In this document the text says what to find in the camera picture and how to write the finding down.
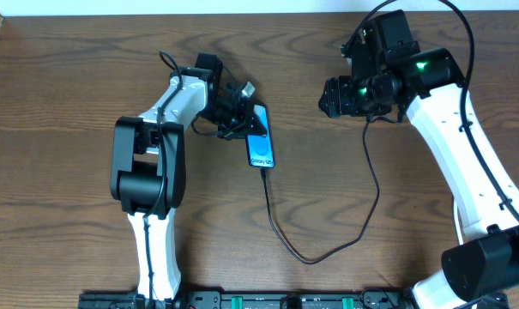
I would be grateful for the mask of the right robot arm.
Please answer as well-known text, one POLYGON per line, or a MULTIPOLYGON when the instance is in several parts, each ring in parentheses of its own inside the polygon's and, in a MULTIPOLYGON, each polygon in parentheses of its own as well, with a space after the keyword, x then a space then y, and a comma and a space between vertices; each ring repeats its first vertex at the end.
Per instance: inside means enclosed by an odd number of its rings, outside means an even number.
POLYGON ((413 285, 417 308, 479 304, 519 285, 519 190, 477 119, 461 71, 444 48, 422 51, 400 11, 372 11, 341 47, 351 72, 328 79, 318 102, 331 118, 407 119, 453 195, 462 242, 442 268, 413 285))

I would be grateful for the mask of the blue Samsung Galaxy smartphone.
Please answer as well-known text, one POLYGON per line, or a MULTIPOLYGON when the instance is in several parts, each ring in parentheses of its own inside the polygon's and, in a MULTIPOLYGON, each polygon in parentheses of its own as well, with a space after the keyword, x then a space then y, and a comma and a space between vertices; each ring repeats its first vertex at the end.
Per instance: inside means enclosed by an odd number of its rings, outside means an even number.
POLYGON ((270 135, 268 109, 265 105, 255 105, 254 113, 266 133, 261 136, 248 135, 246 137, 248 162, 251 167, 274 168, 275 156, 270 135))

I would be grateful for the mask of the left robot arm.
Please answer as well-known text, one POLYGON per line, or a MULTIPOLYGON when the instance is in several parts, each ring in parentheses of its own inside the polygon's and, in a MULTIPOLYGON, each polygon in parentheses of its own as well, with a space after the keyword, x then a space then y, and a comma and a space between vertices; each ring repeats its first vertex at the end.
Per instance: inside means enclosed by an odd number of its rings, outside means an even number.
POLYGON ((137 308, 184 308, 174 219, 186 186, 185 132, 198 118, 216 125, 214 135, 230 141, 265 137, 250 83, 222 86, 224 64, 201 53, 192 67, 177 64, 165 51, 160 59, 172 71, 168 88, 147 111, 121 117, 114 127, 111 194, 121 203, 136 236, 140 280, 137 308))

